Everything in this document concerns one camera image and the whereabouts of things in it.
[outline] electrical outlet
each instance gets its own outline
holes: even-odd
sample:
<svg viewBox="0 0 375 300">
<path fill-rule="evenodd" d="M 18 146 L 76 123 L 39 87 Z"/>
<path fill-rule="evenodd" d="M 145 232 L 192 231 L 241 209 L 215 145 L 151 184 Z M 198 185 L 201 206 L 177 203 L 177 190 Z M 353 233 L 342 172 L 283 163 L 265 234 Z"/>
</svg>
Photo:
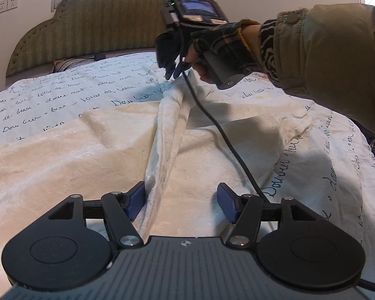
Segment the electrical outlet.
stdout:
<svg viewBox="0 0 375 300">
<path fill-rule="evenodd" d="M 8 0 L 7 10 L 15 9 L 18 7 L 18 0 Z"/>
<path fill-rule="evenodd" d="M 8 0 L 3 0 L 3 1 L 0 1 L 0 14 L 4 11 L 7 10 L 7 1 Z"/>
</svg>

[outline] display screen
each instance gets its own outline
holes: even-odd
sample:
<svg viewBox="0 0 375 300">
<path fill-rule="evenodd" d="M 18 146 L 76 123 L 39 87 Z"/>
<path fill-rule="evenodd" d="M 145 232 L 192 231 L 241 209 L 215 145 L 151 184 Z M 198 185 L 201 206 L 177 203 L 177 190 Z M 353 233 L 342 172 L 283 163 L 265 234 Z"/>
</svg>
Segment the display screen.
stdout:
<svg viewBox="0 0 375 300">
<path fill-rule="evenodd" d="M 189 14 L 219 17 L 214 5 L 204 0 L 180 0 L 185 11 Z"/>
</svg>

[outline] sleeve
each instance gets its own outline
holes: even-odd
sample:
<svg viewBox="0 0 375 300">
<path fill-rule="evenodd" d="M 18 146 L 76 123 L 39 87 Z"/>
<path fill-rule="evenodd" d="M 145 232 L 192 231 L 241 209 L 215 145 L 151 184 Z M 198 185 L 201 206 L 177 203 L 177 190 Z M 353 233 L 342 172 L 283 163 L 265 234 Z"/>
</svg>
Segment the sleeve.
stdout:
<svg viewBox="0 0 375 300">
<path fill-rule="evenodd" d="M 281 12 L 275 68 L 287 94 L 312 99 L 375 132 L 375 7 L 317 5 Z"/>
</svg>

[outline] device handle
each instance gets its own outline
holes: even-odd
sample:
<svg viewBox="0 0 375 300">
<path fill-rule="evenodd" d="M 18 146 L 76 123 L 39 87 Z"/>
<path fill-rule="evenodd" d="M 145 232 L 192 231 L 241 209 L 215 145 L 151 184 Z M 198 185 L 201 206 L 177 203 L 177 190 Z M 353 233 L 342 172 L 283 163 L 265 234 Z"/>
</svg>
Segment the device handle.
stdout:
<svg viewBox="0 0 375 300">
<path fill-rule="evenodd" d="M 241 71 L 232 68 L 211 50 L 200 55 L 199 60 L 205 65 L 212 82 L 220 90 L 232 88 L 245 77 Z"/>
</svg>

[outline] green headboard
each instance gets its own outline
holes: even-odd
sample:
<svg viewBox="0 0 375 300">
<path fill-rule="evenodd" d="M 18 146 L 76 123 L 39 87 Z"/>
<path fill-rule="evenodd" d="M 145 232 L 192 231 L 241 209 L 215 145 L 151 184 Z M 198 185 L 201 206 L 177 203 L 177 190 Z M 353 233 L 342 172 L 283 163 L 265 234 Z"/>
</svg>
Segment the green headboard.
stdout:
<svg viewBox="0 0 375 300">
<path fill-rule="evenodd" d="M 29 30 L 6 77 L 64 58 L 154 47 L 164 0 L 62 0 L 52 19 Z"/>
</svg>

